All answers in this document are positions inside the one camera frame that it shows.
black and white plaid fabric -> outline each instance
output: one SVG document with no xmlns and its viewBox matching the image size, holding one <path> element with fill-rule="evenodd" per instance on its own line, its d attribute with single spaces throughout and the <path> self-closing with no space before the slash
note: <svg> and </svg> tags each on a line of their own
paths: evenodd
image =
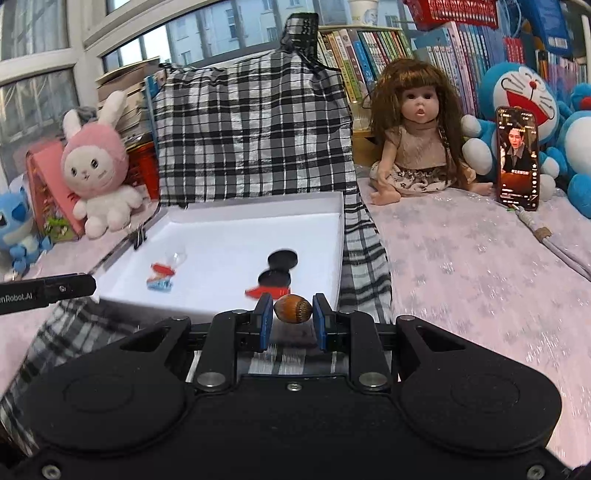
<svg viewBox="0 0 591 480">
<path fill-rule="evenodd" d="M 339 308 L 389 322 L 388 260 L 359 193 L 342 77 L 315 60 L 317 22 L 315 14 L 292 15 L 277 51 L 225 69 L 169 74 L 155 98 L 161 203 L 340 190 L 345 245 Z M 2 423 L 27 452 L 33 439 L 15 402 L 30 379 L 133 329 L 132 322 L 90 313 L 91 303 L 58 307 L 0 403 Z M 276 323 L 272 347 L 242 358 L 239 369 L 267 374 L 346 369 L 343 356 L 316 349 L 311 325 L 297 326 L 296 334 L 291 327 Z"/>
</svg>

smartphone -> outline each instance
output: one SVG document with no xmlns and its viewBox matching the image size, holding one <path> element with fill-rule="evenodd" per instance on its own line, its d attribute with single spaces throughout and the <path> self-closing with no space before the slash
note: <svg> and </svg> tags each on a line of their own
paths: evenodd
<svg viewBox="0 0 591 480">
<path fill-rule="evenodd" d="M 522 108 L 496 111 L 497 199 L 503 205 L 538 209 L 540 161 L 534 114 Z"/>
</svg>

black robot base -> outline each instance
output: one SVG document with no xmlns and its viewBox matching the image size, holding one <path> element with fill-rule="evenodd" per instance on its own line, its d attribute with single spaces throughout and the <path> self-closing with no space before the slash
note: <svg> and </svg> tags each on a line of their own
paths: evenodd
<svg viewBox="0 0 591 480">
<path fill-rule="evenodd" d="M 318 346 L 347 354 L 347 375 L 237 376 L 239 352 L 268 347 L 269 294 L 211 324 L 168 319 L 37 378 L 23 407 L 40 450 L 4 475 L 574 478 L 545 448 L 561 399 L 541 373 L 413 316 L 312 304 Z"/>
</svg>

stitch plush toy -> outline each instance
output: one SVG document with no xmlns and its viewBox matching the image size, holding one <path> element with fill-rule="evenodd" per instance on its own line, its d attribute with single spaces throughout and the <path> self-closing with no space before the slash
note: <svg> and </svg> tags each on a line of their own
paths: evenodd
<svg viewBox="0 0 591 480">
<path fill-rule="evenodd" d="M 496 109 L 500 106 L 521 107 L 534 114 L 538 125 L 539 144 L 549 141 L 558 129 L 560 113 L 556 98 L 533 70 L 516 63 L 499 63 L 491 67 L 479 89 L 480 108 L 487 120 L 472 115 L 462 118 L 462 132 L 470 139 L 464 144 L 466 162 L 489 181 L 496 180 Z M 540 153 L 540 199 L 554 193 L 559 174 L 566 174 L 562 156 L 554 158 Z"/>
<path fill-rule="evenodd" d="M 40 240 L 35 232 L 35 218 L 25 189 L 0 195 L 0 249 L 10 253 L 13 269 L 23 275 L 41 252 L 51 247 L 49 238 Z"/>
<path fill-rule="evenodd" d="M 556 148 L 549 148 L 548 154 L 566 164 L 570 203 L 591 218 L 591 85 L 577 85 L 570 100 L 570 107 L 561 106 L 564 124 Z"/>
<path fill-rule="evenodd" d="M 125 108 L 123 92 L 113 92 L 96 122 L 80 126 L 76 110 L 64 116 L 68 143 L 61 158 L 64 179 L 80 197 L 73 214 L 86 218 L 89 238 L 98 238 L 107 229 L 121 230 L 129 223 L 131 210 L 139 208 L 142 196 L 133 187 L 121 185 L 127 176 L 129 159 L 125 145 L 115 131 Z"/>
</svg>

white tray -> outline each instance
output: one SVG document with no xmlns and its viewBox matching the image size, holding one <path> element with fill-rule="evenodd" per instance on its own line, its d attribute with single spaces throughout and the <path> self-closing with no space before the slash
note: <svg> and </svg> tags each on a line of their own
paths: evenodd
<svg viewBox="0 0 591 480">
<path fill-rule="evenodd" d="M 147 224 L 147 240 L 130 243 L 95 272 L 96 295 L 117 313 L 154 323 L 186 315 L 193 323 L 215 314 L 256 305 L 245 290 L 257 286 L 267 257 L 292 249 L 291 292 L 311 302 L 324 293 L 337 306 L 343 258 L 343 196 L 321 192 L 194 203 L 162 208 Z M 151 265 L 184 250 L 186 261 L 168 293 L 149 290 Z"/>
</svg>

